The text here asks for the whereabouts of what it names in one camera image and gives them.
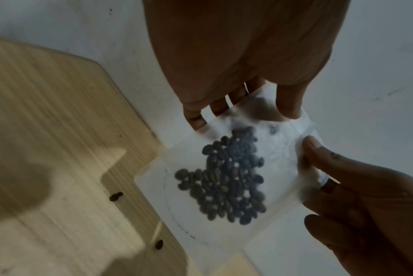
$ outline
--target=transparent plastic bag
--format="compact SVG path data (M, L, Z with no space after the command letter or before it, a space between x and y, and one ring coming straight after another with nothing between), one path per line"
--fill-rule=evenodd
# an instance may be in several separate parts
M135 183L204 275L227 262L327 181L321 171L301 165L303 137L313 135L320 139L315 125L303 110L300 119L285 119L276 109L275 95L273 85L264 86L180 144L162 152L135 177ZM256 170L264 178L258 190L266 197L267 211L258 213L245 226L238 218L230 223L226 216L209 221L190 192L179 190L181 181L175 178L175 172L182 168L205 169L207 156L202 154L203 147L220 141L224 135L231 137L233 129L247 126L255 128L255 155L264 158L264 165Z

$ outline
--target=wooden table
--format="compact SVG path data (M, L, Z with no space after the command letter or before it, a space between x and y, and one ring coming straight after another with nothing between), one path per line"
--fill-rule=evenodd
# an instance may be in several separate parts
M0 275L199 275L133 184L160 147L97 63L0 39Z

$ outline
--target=human hand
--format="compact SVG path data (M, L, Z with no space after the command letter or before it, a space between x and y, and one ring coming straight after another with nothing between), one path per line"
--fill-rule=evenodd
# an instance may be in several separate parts
M184 116L206 124L265 83L300 117L305 90L329 60L350 0L144 0L149 37Z
M304 203L310 234L352 276L413 275L413 177L335 154L312 137L302 142L329 181Z

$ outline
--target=plastic bag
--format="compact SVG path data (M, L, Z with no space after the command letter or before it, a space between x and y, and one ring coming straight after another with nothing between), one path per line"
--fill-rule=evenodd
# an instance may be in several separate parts
M285 119L276 109L275 91L273 85L259 89L180 144L162 152L135 177L140 190L204 275L226 263L327 181L321 171L301 165L303 137L313 135L320 139L315 125L303 110L300 119ZM238 218L230 223L226 216L209 221L189 191L179 190L181 181L175 179L175 172L182 168L205 169L207 156L202 154L203 147L224 135L231 137L233 129L246 126L255 128L255 155L264 158L257 174L264 178L258 190L266 196L267 211L258 213L257 219L245 226Z

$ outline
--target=white tabletop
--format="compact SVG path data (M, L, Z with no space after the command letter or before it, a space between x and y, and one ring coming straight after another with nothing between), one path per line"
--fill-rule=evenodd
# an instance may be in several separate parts
M192 132L153 54L140 0L0 0L0 35L98 61L165 146ZM352 1L304 108L333 150L413 175L413 0ZM346 275L306 232L307 213L294 210L246 246L260 273Z

